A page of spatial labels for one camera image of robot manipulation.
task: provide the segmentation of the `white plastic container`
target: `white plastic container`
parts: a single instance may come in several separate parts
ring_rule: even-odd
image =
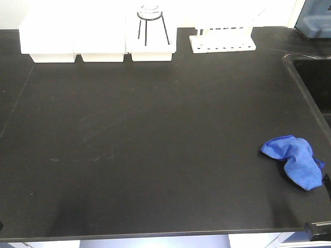
[[[73,63],[71,1],[37,1],[19,27],[21,52],[35,63]]]
[[[164,23],[167,29],[169,43],[164,31],[162,18],[147,21],[147,43],[145,45],[145,24],[141,21],[140,37],[137,10],[131,8],[127,14],[126,48],[131,53],[133,61],[171,61],[176,52],[177,27],[166,10],[163,11]]]
[[[95,0],[77,1],[76,6],[74,52],[84,62],[123,62],[125,4]]]

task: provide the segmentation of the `white wall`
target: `white wall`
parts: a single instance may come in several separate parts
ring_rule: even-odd
[[[32,1],[33,0],[0,0],[0,29],[17,29],[24,19]],[[240,8],[241,1],[246,2],[248,0],[236,0],[238,8]],[[168,8],[171,7],[172,11],[178,17],[179,27],[194,26],[192,16],[195,6],[192,4],[199,2],[191,0],[159,0],[158,2],[166,4]],[[233,0],[218,0],[217,2],[225,9],[227,3],[233,3]],[[255,26],[287,26],[296,0],[264,0],[262,2],[266,4],[267,7],[256,19]]]
[[[17,29],[29,5],[30,0],[0,0],[0,29]]]

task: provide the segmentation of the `blue container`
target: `blue container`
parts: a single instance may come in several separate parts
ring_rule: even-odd
[[[331,38],[331,1],[306,0],[295,27],[308,38]]]

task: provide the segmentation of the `microfiber towel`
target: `microfiber towel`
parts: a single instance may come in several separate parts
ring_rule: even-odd
[[[305,139],[292,135],[274,138],[264,143],[261,152],[273,159],[287,160],[286,174],[304,190],[322,185],[324,163],[313,158],[312,148]]]

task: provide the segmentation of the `black countertop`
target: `black countertop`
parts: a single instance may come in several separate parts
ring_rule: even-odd
[[[283,27],[253,30],[256,51],[171,62],[33,64],[0,32],[0,241],[302,230],[331,219],[259,152],[293,134],[331,173],[331,145],[284,62],[331,54]]]

